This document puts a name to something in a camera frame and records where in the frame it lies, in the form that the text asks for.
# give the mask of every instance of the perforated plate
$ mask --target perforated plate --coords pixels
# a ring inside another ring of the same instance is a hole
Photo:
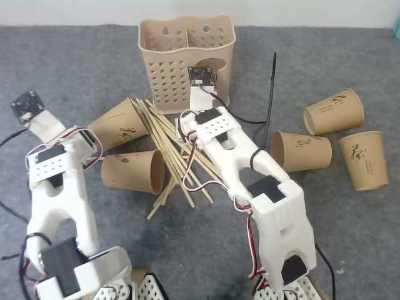
[[[67,153],[64,153],[35,164],[29,172],[31,182],[38,183],[46,178],[65,172],[68,169],[67,155]]]
[[[231,124],[229,119],[222,115],[204,123],[202,127],[208,134],[208,138],[212,139],[221,133],[225,133],[226,131],[234,128],[234,124]]]
[[[146,275],[137,289],[138,300],[164,300],[153,275]]]
[[[289,284],[285,287],[285,290],[288,291],[274,292],[270,287],[266,287],[262,291],[256,292],[253,300],[283,300],[283,293],[285,293],[287,300],[322,300],[307,277]]]
[[[123,280],[113,281],[99,289],[93,300],[125,300],[129,297],[129,286]]]

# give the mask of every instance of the screw hole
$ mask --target screw hole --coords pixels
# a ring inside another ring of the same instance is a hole
[[[165,36],[167,36],[169,34],[168,27],[166,27],[166,26],[163,27],[162,34],[165,35]]]

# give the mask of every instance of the circuit board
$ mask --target circuit board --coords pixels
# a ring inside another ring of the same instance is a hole
[[[37,92],[34,90],[30,90],[19,96],[11,102],[10,106],[22,125],[30,123],[33,118],[46,109]]]
[[[214,86],[213,70],[210,67],[188,67],[191,86]]]

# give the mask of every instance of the pile of wooden sticks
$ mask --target pile of wooden sticks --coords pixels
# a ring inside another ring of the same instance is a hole
[[[136,108],[147,131],[150,133],[152,140],[164,155],[166,166],[171,173],[171,179],[157,198],[156,202],[154,202],[153,209],[147,216],[147,219],[150,220],[160,206],[165,205],[169,194],[177,185],[181,187],[187,201],[193,208],[193,199],[183,185],[183,177],[188,164],[185,159],[187,159],[188,155],[191,153],[192,145],[177,141],[175,126],[165,116],[159,114],[151,102],[139,99],[136,99],[135,101],[131,99],[131,102]],[[196,150],[194,154],[194,160],[197,161],[214,180],[221,180],[220,175],[212,162],[198,150]],[[198,177],[191,170],[187,176],[187,181],[192,185],[195,184],[199,186],[201,184]],[[205,188],[201,191],[211,203],[214,203]]]

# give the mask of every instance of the paper cup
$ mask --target paper cup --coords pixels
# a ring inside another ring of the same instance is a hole
[[[332,133],[364,124],[364,108],[352,89],[345,89],[304,109],[302,115],[309,134]]]
[[[165,163],[160,150],[107,155],[101,179],[110,188],[159,194],[163,189]]]
[[[346,136],[339,146],[356,191],[378,189],[389,184],[379,131]]]
[[[103,114],[88,128],[100,139],[104,150],[120,146],[148,133],[129,98]]]
[[[286,172],[321,169],[331,163],[332,145],[326,137],[276,131],[271,156]]]

